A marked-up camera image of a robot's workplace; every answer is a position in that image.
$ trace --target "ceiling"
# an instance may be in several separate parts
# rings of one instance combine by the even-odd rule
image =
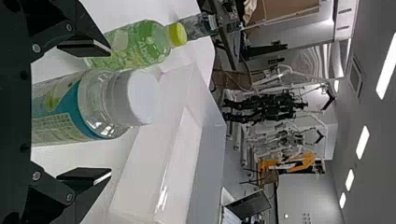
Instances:
[[[390,41],[396,31],[396,1],[360,0],[353,53],[361,63],[363,88],[356,98],[348,81],[342,81],[336,101],[339,120],[332,171],[337,196],[346,193],[346,224],[393,223],[396,202],[396,77],[383,101],[375,92]],[[370,139],[361,161],[356,156],[361,130],[367,125]],[[350,192],[345,182],[355,173]]]

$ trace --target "plastic bottle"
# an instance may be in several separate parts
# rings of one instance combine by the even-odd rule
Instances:
[[[150,124],[159,83],[144,70],[91,70],[33,86],[34,146],[114,139]]]
[[[157,21],[139,21],[105,33],[113,50],[110,57],[86,58],[90,68],[144,68],[163,62],[171,49],[187,43],[179,22],[163,26]]]
[[[219,28],[223,24],[221,17],[210,15],[206,12],[181,19],[178,22],[183,24],[186,29],[189,41],[204,36],[217,35],[219,33]]]

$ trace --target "white bottle cap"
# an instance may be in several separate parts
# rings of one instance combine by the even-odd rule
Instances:
[[[142,126],[154,121],[160,101],[160,85],[145,70],[122,72],[107,89],[107,108],[125,126]]]

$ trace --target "green liquid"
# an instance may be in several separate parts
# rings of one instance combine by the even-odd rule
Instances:
[[[86,58],[90,68],[123,70],[161,63],[172,45],[166,28],[156,21],[139,21],[105,33],[112,48],[110,57]]]

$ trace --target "yellow bottle cap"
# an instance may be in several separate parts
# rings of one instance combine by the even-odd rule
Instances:
[[[187,44],[187,32],[183,24],[176,22],[168,26],[169,38],[175,47]]]

